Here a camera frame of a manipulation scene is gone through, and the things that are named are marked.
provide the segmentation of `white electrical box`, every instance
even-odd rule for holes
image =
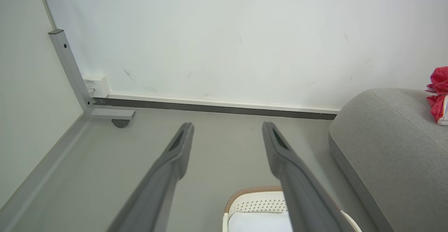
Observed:
[[[86,75],[83,77],[85,86],[90,97],[105,98],[109,95],[109,85],[107,85],[106,76]]]

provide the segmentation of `red and white garment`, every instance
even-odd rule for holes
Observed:
[[[427,97],[431,114],[439,125],[448,125],[448,66],[436,68],[431,74],[431,82],[426,90],[436,93]]]

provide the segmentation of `black rubber foot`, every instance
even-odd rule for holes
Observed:
[[[113,125],[115,125],[118,128],[124,128],[128,126],[130,121],[131,120],[112,119]]]

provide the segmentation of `white wall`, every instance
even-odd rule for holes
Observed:
[[[49,3],[114,97],[339,110],[373,87],[421,90],[448,59],[448,0]]]
[[[83,113],[41,0],[0,0],[0,208]]]

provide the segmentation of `red cloth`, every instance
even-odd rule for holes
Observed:
[[[431,114],[437,122],[445,114],[443,101],[448,96],[448,66],[436,68],[431,74],[431,82],[428,87],[434,89],[437,95],[427,97],[427,100],[431,105]]]

